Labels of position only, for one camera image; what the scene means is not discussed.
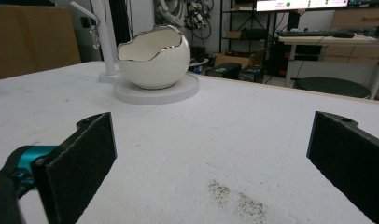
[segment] eggshell-shaped bowl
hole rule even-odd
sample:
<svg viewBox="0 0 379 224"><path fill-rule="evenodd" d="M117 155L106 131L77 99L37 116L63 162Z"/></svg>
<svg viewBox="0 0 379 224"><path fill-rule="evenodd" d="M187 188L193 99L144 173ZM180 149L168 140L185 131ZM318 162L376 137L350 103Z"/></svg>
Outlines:
<svg viewBox="0 0 379 224"><path fill-rule="evenodd" d="M190 45L173 26L155 26L118 46L121 73L142 89L175 85L190 65Z"/></svg>

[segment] round black cushion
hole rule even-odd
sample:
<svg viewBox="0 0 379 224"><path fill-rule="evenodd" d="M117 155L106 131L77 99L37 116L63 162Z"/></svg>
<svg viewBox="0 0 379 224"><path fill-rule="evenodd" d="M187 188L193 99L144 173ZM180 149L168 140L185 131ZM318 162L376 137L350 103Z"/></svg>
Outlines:
<svg viewBox="0 0 379 224"><path fill-rule="evenodd" d="M356 82L335 77L305 77L294 83L295 89L319 91L337 95L367 98L370 91Z"/></svg>

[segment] computer monitor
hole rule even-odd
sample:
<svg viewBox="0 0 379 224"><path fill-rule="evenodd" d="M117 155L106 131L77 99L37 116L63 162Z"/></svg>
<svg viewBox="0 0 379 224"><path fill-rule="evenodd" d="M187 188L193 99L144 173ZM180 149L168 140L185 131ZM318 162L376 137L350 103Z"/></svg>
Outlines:
<svg viewBox="0 0 379 224"><path fill-rule="evenodd" d="M256 11L331 10L347 7L348 0L257 0Z"/></svg>

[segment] white table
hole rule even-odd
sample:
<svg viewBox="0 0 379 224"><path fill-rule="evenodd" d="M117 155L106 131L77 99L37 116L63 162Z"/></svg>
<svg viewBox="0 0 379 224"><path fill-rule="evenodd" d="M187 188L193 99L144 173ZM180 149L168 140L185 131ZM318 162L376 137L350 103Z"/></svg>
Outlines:
<svg viewBox="0 0 379 224"><path fill-rule="evenodd" d="M279 36L279 41L291 45L291 52L288 59L288 70L286 73L285 86L289 86L292 78L292 64L295 61L295 49L297 45L328 45L328 46L356 46L356 47L376 47L379 48L379 39L366 37L362 35L355 35L353 38L336 38L332 36L302 36L302 37L288 37ZM374 99L376 92L379 88L379 63L375 65L372 76L370 78L370 99Z"/></svg>
<svg viewBox="0 0 379 224"><path fill-rule="evenodd" d="M186 101L129 105L98 82L104 69L0 80L0 168L18 147L59 145L76 122L112 113L118 158L78 223L371 223L306 150L317 110L379 138L379 102L198 76ZM20 203L27 223L47 222L36 191Z"/></svg>

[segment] keyboard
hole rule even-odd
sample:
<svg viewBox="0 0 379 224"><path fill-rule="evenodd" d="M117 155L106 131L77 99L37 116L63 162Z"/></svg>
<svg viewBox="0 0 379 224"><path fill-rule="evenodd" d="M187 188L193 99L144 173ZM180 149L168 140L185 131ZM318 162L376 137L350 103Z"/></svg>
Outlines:
<svg viewBox="0 0 379 224"><path fill-rule="evenodd" d="M333 36L336 31L276 31L280 36Z"/></svg>

